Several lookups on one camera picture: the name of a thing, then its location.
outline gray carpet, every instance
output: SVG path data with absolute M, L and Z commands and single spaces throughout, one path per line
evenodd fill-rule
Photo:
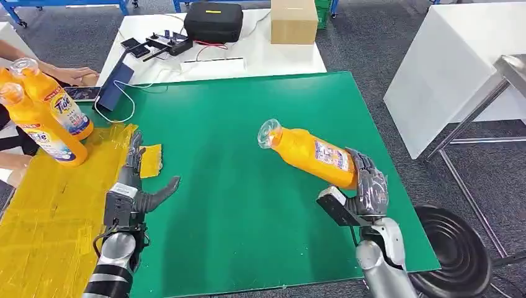
M 139 9 L 130 8 L 130 11 L 134 14 L 174 12 L 170 0 L 140 0 L 140 5 Z M 268 5 L 267 2 L 243 4 L 247 8 Z M 426 7 L 425 0 L 341 0 L 338 17 L 329 20 L 326 30 L 318 32 L 316 42 L 328 71 L 352 72 L 413 203 L 435 204 L 463 217 L 482 236 L 491 256 L 497 258 L 493 245 L 443 161 L 439 157 L 431 163 L 411 160 L 382 101 L 424 19 L 422 12 Z M 114 7 L 45 7 L 42 12 L 27 7 L 20 8 L 19 14 L 29 23 L 29 28 L 18 33 L 41 59 L 58 66 L 90 66 L 98 71 L 122 20 L 120 10 Z M 448 127 L 438 139 L 451 129 Z M 526 135 L 526 126 L 520 121 L 486 122 L 473 124 L 465 135 Z M 526 144 L 478 145 L 450 148 L 447 152 L 504 247 L 509 253 L 524 250 Z M 526 264 L 499 269 L 496 273 L 500 277 L 495 277 L 495 284 L 512 297 L 521 297 L 520 291 L 526 292 L 526 283 L 521 282 L 526 276 Z M 369 294 L 361 281 L 349 281 L 226 297 L 369 297 Z M 486 297 L 502 296 L 489 290 Z

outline bottle cap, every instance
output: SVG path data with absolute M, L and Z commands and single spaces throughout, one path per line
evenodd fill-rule
M 18 78 L 36 75 L 38 73 L 38 63 L 31 58 L 16 59 L 9 67 L 11 74 Z
M 272 147 L 272 140 L 281 132 L 281 125 L 276 119 L 269 119 L 261 125 L 257 133 L 257 142 L 263 149 Z
M 24 98 L 24 89 L 15 83 L 6 83 L 0 88 L 0 102 L 5 106 L 19 103 Z

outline phone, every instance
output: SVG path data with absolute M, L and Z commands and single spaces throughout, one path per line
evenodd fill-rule
M 100 87 L 64 87 L 64 91 L 76 102 L 93 102 L 99 96 Z
M 138 45 L 140 45 L 141 43 L 137 41 L 137 39 L 135 38 L 130 38 L 128 40 L 125 40 L 123 42 L 120 43 L 125 49 L 129 49 L 129 48 L 133 48 L 133 47 L 136 47 Z M 147 54 L 149 54 L 149 50 L 146 48 L 145 45 L 141 46 L 141 47 L 137 47 L 135 49 L 133 49 L 131 51 L 131 54 L 133 56 L 135 56 L 135 58 L 141 58 L 142 56 L 145 56 Z

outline green crate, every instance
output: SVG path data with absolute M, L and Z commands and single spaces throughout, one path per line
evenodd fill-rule
M 331 7 L 331 0 L 314 0 L 316 8 L 329 8 Z
M 328 8 L 316 7 L 318 13 L 318 29 L 325 29 L 327 27 L 327 17 L 329 16 Z

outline cardboard box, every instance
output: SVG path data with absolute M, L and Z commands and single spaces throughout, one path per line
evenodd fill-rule
M 270 43 L 311 45 L 316 38 L 318 15 L 314 0 L 271 0 Z

